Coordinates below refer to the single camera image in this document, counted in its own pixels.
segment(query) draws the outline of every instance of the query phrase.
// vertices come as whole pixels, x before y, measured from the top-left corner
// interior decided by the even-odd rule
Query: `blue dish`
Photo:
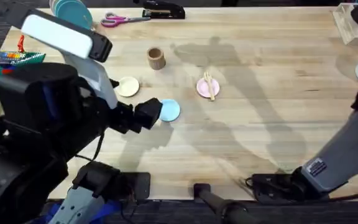
[[[165,122],[176,120],[180,114],[180,106],[175,100],[167,99],[162,100],[162,109],[160,119]]]
[[[67,2],[67,1],[74,1],[74,0],[55,0],[55,2],[53,3],[53,7],[52,7],[52,12],[53,12],[53,15],[56,16],[56,8],[63,4],[64,2]]]
[[[55,15],[58,18],[64,19],[85,29],[92,28],[92,15],[82,2],[61,0],[56,5]]]

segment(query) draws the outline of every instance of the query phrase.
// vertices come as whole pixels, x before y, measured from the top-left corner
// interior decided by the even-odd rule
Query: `cable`
[[[135,214],[135,212],[136,212],[136,210],[137,210],[137,207],[139,206],[139,204],[138,203],[136,203],[136,205],[135,205],[135,207],[134,207],[134,209],[132,210],[132,213],[131,213],[131,215],[129,215],[129,219],[131,220],[132,219],[132,217],[134,216],[134,214]]]
[[[132,222],[131,219],[125,217],[125,215],[124,215],[124,203],[123,203],[123,202],[121,203],[121,218],[122,218],[125,222],[128,222],[129,224],[135,224],[134,222]]]
[[[96,151],[94,152],[92,161],[94,161],[98,157],[100,149],[102,147],[103,139],[104,139],[104,131],[100,134],[98,146],[96,147]]]
[[[249,183],[251,177],[246,178],[245,184],[246,187],[253,190],[253,186]],[[343,202],[348,200],[355,200],[358,199],[358,194],[343,196],[343,197],[336,197],[336,198],[327,198],[327,199],[319,199],[319,200],[309,200],[304,202],[287,202],[287,203],[263,203],[263,202],[251,202],[251,203],[258,203],[261,205],[273,205],[273,206],[292,206],[292,205],[311,205],[316,203],[333,203],[333,202]]]
[[[91,159],[89,157],[86,157],[86,156],[81,156],[81,155],[75,155],[75,157],[78,157],[78,158],[81,158],[81,159],[86,159],[87,161],[90,161],[90,162],[94,161],[99,155],[100,149],[102,147],[103,139],[104,139],[104,132],[102,132],[100,134],[99,141],[98,141],[98,146],[96,147],[96,150],[94,152],[93,159]]]

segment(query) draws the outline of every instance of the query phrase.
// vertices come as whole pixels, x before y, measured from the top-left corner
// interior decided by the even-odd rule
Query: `black stapler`
[[[185,19],[186,12],[183,6],[165,1],[145,1],[142,17],[152,19]]]

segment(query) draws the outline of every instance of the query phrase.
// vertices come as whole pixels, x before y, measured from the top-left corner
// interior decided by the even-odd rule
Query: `pink scissors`
[[[138,18],[129,18],[117,16],[112,12],[108,12],[106,14],[106,18],[102,19],[101,24],[104,27],[116,27],[119,24],[124,24],[127,22],[140,22],[140,21],[149,21],[151,18],[149,17],[138,17]]]

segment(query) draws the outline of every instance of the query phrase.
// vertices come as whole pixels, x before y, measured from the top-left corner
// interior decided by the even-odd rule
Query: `pink dish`
[[[218,81],[216,81],[214,78],[211,80],[211,84],[212,84],[212,89],[214,91],[215,96],[219,93],[220,91],[220,86]],[[209,94],[209,90],[208,90],[208,83],[205,81],[204,78],[198,80],[197,82],[197,92],[198,94],[200,94],[201,96],[205,97],[205,98],[210,98],[211,95]]]

